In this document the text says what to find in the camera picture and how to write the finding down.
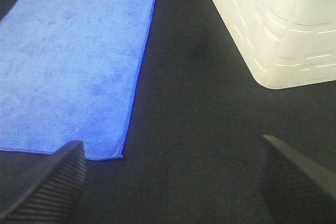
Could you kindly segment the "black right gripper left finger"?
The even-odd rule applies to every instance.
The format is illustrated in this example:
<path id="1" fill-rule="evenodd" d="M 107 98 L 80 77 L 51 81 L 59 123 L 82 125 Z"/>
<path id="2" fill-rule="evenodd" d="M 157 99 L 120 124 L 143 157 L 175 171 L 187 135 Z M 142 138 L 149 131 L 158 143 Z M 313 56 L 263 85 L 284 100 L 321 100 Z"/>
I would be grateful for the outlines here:
<path id="1" fill-rule="evenodd" d="M 70 141 L 1 184 L 1 223 L 67 223 L 85 179 L 83 141 Z"/>

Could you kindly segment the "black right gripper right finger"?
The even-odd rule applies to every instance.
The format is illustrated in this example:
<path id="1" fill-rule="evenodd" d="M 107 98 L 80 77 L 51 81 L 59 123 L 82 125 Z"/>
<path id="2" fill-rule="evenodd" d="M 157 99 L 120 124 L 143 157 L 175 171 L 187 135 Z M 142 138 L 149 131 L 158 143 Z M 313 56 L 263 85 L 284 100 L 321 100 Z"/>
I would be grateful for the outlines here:
<path id="1" fill-rule="evenodd" d="M 260 191 L 274 223 L 335 223 L 335 173 L 263 135 Z"/>

